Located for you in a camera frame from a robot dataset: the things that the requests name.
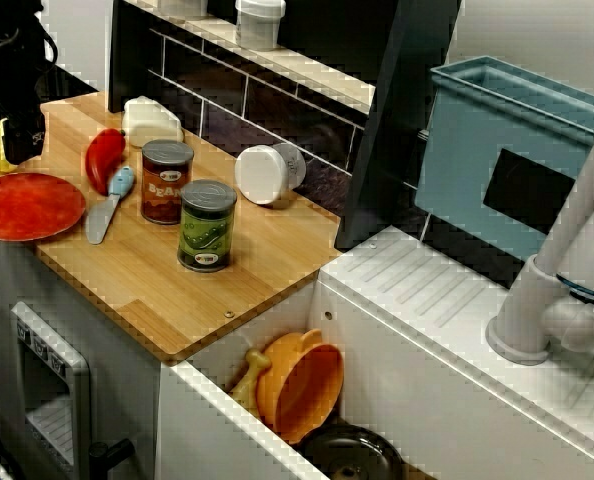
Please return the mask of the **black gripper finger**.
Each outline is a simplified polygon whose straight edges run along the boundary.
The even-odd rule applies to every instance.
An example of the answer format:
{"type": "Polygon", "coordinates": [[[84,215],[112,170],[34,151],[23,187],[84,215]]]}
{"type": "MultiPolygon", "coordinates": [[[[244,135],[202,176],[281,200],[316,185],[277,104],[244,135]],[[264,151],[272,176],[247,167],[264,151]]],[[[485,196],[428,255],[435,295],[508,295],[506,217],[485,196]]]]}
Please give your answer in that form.
{"type": "Polygon", "coordinates": [[[13,165],[38,156],[43,151],[45,118],[41,112],[7,118],[3,122],[6,160],[13,165]]]}

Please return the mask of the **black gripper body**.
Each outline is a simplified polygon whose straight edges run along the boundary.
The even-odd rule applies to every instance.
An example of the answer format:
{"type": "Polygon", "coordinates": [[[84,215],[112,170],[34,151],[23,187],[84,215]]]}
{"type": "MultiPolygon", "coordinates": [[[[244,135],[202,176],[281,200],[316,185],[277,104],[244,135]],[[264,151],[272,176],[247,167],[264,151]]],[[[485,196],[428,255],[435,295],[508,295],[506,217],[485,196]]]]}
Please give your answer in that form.
{"type": "Polygon", "coordinates": [[[0,45],[0,120],[36,130],[41,123],[36,84],[45,67],[43,42],[0,45]]]}

